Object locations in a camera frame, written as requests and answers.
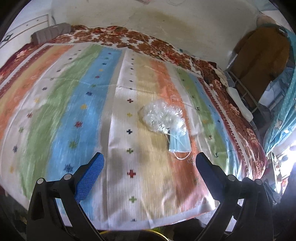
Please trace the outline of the white decorated headboard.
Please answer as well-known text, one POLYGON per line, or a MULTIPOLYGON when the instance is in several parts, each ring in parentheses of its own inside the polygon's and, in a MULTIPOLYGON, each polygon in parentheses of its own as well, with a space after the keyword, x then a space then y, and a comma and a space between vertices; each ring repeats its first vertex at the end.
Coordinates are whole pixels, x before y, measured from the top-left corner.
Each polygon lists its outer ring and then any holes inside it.
POLYGON ((49 27, 49 25, 48 14, 26 21, 5 34, 1 41, 1 49, 20 49, 23 45, 31 41, 31 35, 34 32, 49 27))

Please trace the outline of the teal patterned curtain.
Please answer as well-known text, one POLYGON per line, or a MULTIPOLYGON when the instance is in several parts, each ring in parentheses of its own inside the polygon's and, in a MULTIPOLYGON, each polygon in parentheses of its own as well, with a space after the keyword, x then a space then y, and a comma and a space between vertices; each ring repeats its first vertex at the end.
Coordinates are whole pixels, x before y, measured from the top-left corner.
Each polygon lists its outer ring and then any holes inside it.
POLYGON ((295 130, 295 34, 284 27, 279 30, 287 37, 290 52, 283 71, 267 85, 263 94, 269 97, 267 105, 259 105, 260 116, 256 124, 266 154, 295 130))

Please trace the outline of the grey folded cloth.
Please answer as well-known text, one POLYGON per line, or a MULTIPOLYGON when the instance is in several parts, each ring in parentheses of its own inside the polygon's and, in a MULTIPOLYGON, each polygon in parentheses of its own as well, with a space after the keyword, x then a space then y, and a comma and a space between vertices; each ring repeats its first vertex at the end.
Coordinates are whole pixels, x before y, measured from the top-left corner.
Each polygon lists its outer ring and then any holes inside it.
POLYGON ((50 40, 72 32, 72 26, 69 23, 60 23, 38 30, 31 35, 34 45, 44 44, 50 40))

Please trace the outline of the white rolled cloth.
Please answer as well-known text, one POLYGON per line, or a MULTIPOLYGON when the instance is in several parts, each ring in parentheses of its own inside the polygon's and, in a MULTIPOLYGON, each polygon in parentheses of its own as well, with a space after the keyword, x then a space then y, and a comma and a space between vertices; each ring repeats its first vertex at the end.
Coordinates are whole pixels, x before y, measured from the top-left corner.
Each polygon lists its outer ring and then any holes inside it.
POLYGON ((251 111, 244 105, 242 102, 242 99, 239 96, 238 91, 233 87, 227 87, 227 93, 230 95, 230 97, 233 99, 237 107, 239 108, 242 116, 250 123, 253 121, 253 115, 251 111))

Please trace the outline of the brown hanging garment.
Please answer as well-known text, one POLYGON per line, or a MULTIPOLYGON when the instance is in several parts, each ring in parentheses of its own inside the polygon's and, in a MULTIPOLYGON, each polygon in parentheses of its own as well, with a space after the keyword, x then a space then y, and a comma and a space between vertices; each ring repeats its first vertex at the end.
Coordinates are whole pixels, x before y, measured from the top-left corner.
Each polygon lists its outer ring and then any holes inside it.
POLYGON ((255 107, 267 85, 284 70, 290 56, 287 33, 269 16, 259 16, 257 28, 246 34, 235 46, 237 54, 230 71, 240 80, 236 85, 240 94, 245 89, 254 99, 245 95, 247 104, 255 107))

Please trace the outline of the crumpled clear plastic bag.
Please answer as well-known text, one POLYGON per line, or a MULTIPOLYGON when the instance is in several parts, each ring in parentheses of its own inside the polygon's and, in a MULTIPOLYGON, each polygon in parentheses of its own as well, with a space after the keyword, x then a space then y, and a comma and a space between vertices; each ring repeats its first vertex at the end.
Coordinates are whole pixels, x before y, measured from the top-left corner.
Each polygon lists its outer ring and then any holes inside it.
POLYGON ((184 136, 187 132, 183 111, 179 106, 157 99, 139 110, 140 120, 152 132, 184 136))

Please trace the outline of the light blue face mask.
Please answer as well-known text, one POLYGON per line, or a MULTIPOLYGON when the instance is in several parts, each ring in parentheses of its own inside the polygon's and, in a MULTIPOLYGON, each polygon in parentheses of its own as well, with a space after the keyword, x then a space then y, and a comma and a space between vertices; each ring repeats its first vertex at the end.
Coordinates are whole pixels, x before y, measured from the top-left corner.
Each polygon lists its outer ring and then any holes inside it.
POLYGON ((188 131, 178 133, 173 131, 166 134, 168 139, 168 151, 172 153, 177 160, 187 159, 192 152, 188 131))

